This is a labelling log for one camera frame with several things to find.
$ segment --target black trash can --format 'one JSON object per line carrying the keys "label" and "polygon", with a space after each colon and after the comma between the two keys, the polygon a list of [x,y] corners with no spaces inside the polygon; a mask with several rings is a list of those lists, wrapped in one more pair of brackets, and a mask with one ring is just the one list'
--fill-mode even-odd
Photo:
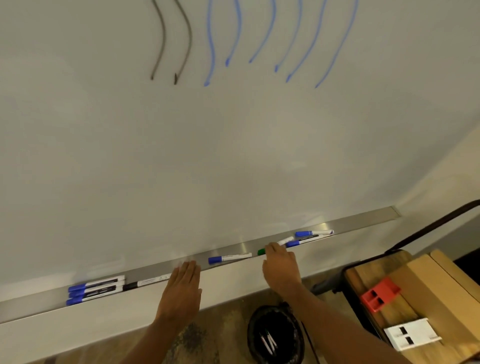
{"label": "black trash can", "polygon": [[[267,344],[267,331],[277,344],[271,355]],[[259,364],[300,364],[305,354],[305,342],[297,319],[290,306],[261,306],[255,310],[247,330],[248,348]]]}

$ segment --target black whiteboard marker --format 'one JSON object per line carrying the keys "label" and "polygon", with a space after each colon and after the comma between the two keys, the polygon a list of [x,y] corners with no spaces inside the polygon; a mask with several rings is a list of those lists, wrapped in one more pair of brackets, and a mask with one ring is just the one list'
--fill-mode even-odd
{"label": "black whiteboard marker", "polygon": [[149,279],[145,279],[145,280],[139,280],[138,282],[132,282],[132,283],[129,283],[129,284],[124,284],[123,285],[123,290],[124,291],[129,291],[129,290],[133,290],[134,288],[137,288],[137,287],[146,286],[148,284],[161,282],[163,280],[168,280],[168,279],[170,279],[171,275],[172,275],[171,273],[168,273],[168,274],[164,274],[163,276],[159,276],[159,277],[155,277],[155,278],[149,278]]}

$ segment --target white wall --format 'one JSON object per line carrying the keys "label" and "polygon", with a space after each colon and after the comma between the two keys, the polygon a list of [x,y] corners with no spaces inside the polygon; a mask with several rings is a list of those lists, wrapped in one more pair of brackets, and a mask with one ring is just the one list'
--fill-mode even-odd
{"label": "white wall", "polygon": [[[165,58],[151,0],[4,0],[0,12],[0,286],[3,297],[389,206],[470,131],[479,114],[480,2],[206,0],[186,27],[162,2]],[[405,210],[415,201],[407,201]]]}
{"label": "white wall", "polygon": [[[292,250],[303,277],[382,253],[401,239],[480,195],[480,127],[398,203],[402,218],[301,245]],[[416,252],[473,218],[479,211],[448,223],[408,249]],[[201,308],[267,287],[263,258],[257,257],[202,273]],[[165,283],[104,297],[76,306],[0,325],[0,362],[23,364],[148,325]]]}

